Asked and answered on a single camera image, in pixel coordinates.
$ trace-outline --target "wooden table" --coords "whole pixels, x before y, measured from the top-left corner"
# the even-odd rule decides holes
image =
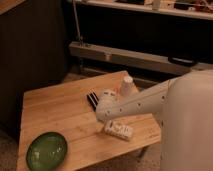
[[[27,148],[40,134],[56,131],[65,136],[68,154],[58,170],[71,171],[160,141],[160,128],[152,114],[119,118],[134,128],[130,142],[101,133],[86,95],[120,85],[126,71],[73,81],[24,94],[18,171],[25,171]]]

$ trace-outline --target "wall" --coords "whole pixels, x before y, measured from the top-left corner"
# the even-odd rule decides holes
[[[68,41],[60,0],[27,0],[0,15],[0,125],[18,137],[24,91],[58,83]]]

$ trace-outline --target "white shelf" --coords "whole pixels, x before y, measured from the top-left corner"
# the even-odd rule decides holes
[[[91,6],[99,6],[99,7],[106,7],[106,8],[138,11],[138,12],[149,12],[149,13],[156,13],[156,14],[166,14],[166,15],[180,16],[180,17],[187,17],[187,18],[213,20],[213,14],[204,13],[204,12],[184,11],[184,10],[178,10],[178,9],[163,9],[163,8],[159,8],[158,10],[153,10],[151,6],[118,3],[118,2],[115,2],[114,0],[75,0],[75,1],[78,4],[91,5]]]

